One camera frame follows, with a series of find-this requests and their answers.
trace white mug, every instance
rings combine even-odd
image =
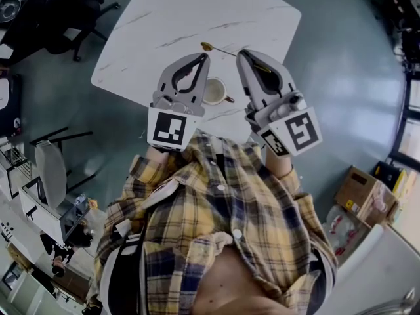
[[[226,85],[217,77],[207,78],[205,85],[203,102],[207,105],[217,105],[223,100],[227,102],[235,102],[235,100],[228,96],[226,92]]]

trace yellow plaid shirt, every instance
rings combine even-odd
[[[166,166],[135,157],[122,197],[108,208],[96,254],[96,282],[109,254],[121,245],[112,239],[114,225],[130,219],[133,233],[139,232],[144,200],[175,179],[177,191],[158,203],[146,226],[149,313],[189,314],[215,256],[233,245],[270,298],[305,314],[320,273],[309,270],[311,249],[323,251],[337,267],[312,197],[299,192],[294,170],[280,179],[272,175],[258,144],[223,139],[222,147],[226,178],[210,138],[201,131],[185,151],[171,153]],[[232,236],[235,229],[241,231],[240,239]]]

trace gray floor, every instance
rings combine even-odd
[[[123,7],[129,0],[119,1]],[[382,26],[366,0],[286,0],[302,19],[285,65],[306,101],[315,107],[324,143],[297,157],[294,164],[304,189],[315,199],[324,218],[348,167],[370,171],[385,159],[396,133],[404,75]],[[119,11],[100,20],[111,32]],[[24,78],[24,135],[26,142],[63,126],[94,131],[94,136],[66,143],[69,165],[92,173],[83,189],[105,208],[121,192],[135,154],[146,150],[146,110],[91,85],[91,74],[103,42],[90,36],[83,61],[71,53],[45,51],[13,70]]]

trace marble table top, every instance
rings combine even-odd
[[[202,52],[202,41],[237,53],[249,48],[283,62],[300,12],[283,0],[131,0],[106,43],[92,84],[149,106],[162,71],[187,54]],[[226,85],[235,103],[203,104],[200,128],[218,137],[245,142],[249,99],[242,89],[236,60],[208,52],[209,77]]]

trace shirt button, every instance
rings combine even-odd
[[[236,239],[241,239],[242,238],[242,231],[236,228],[236,229],[233,230],[233,235]]]

